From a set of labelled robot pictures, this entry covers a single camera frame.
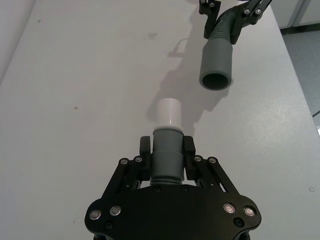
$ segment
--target white pipe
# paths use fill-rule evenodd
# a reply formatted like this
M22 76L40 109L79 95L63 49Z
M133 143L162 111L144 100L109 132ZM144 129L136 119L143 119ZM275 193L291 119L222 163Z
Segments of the white pipe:
M181 126L181 102L174 98L161 99L157 104L156 129L176 129L183 131Z

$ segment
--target white table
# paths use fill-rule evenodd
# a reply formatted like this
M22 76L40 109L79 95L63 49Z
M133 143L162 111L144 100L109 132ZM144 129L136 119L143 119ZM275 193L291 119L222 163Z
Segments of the white table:
M1 239L92 239L87 207L167 96L197 153L258 205L253 240L319 239L319 135L271 9L243 29L233 85L214 92L198 80L196 2L37 1L0 88Z

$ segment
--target gray pipe end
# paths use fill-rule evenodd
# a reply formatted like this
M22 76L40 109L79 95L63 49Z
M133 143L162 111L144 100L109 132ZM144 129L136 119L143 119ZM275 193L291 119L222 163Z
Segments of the gray pipe end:
M209 39L202 50L200 84L209 90L223 90L231 85L232 52L230 41Z

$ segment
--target gray floor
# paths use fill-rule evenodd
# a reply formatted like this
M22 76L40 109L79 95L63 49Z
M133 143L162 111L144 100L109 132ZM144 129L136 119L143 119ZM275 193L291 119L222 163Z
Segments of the gray floor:
M320 111L320 31L283 35L311 115ZM320 114L313 118L320 126Z

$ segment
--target gray pipe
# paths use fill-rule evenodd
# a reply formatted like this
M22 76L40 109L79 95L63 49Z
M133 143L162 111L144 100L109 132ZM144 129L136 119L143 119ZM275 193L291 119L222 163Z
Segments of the gray pipe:
M150 184L181 184L184 180L183 133L172 128L153 132Z
M230 34L236 17L234 11L226 12L203 47L200 84L206 89L223 90L231 84L233 47Z

